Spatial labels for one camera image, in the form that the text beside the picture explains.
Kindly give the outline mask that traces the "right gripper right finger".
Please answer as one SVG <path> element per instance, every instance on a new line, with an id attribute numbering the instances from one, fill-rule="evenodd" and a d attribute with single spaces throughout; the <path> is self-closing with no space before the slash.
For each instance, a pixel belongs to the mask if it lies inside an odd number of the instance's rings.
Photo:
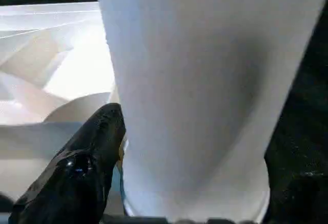
<path id="1" fill-rule="evenodd" d="M 327 223 L 327 114 L 284 109 L 265 161 L 271 196 L 264 223 Z"/>

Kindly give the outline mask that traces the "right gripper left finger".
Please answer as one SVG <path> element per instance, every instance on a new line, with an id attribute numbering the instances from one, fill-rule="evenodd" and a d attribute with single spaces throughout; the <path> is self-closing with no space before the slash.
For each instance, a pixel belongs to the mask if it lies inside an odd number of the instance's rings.
<path id="1" fill-rule="evenodd" d="M 126 127 L 121 105 L 99 108 L 15 202 L 9 223 L 99 223 Z"/>

